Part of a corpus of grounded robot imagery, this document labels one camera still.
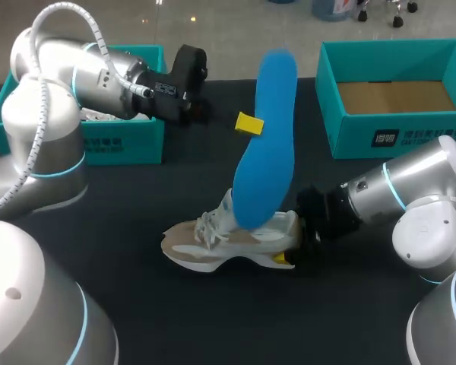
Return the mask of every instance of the black label on box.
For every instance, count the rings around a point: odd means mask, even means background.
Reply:
[[[118,154],[125,148],[121,138],[85,138],[84,149],[88,154]]]
[[[373,136],[372,147],[394,147],[398,129],[379,129]]]
[[[449,135],[456,141],[456,129],[419,129],[416,131],[405,131],[401,145],[425,144],[441,135]]]

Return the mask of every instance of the chair wheel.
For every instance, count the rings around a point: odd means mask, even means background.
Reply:
[[[417,11],[418,7],[417,7],[417,3],[416,2],[408,2],[407,3],[407,10],[410,12],[410,13],[415,13]]]
[[[366,21],[368,19],[368,15],[365,10],[361,10],[358,14],[358,21]]]
[[[401,17],[394,17],[394,28],[400,28],[404,25],[404,19]]]

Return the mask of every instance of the cardboard bottom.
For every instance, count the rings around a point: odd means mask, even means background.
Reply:
[[[455,111],[441,81],[340,82],[348,114]]]

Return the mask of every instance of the white sneaker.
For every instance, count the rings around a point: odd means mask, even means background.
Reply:
[[[302,229],[295,211],[277,212],[257,230],[240,229],[230,189],[217,209],[196,221],[177,224],[164,235],[161,247],[167,257],[189,270],[212,272],[233,257],[267,268],[294,268],[283,253],[299,245]]]

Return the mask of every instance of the shoe sole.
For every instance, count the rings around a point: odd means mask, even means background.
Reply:
[[[235,257],[244,257],[246,259],[252,260],[254,263],[263,266],[264,268],[278,268],[278,269],[283,269],[283,270],[290,270],[293,269],[295,266],[294,265],[288,265],[288,264],[279,264],[275,262],[272,257],[273,254],[246,254],[246,255],[235,255],[232,257],[228,257],[226,259],[220,259],[218,261],[214,262],[187,262],[187,261],[182,261],[179,259],[174,259],[172,256],[166,254],[164,252],[164,255],[166,255],[170,260],[174,261],[177,265],[182,266],[183,268],[187,268],[188,270],[192,271],[197,271],[197,272],[213,272],[216,271],[217,268],[219,268],[222,264],[224,264],[226,261],[233,259]]]

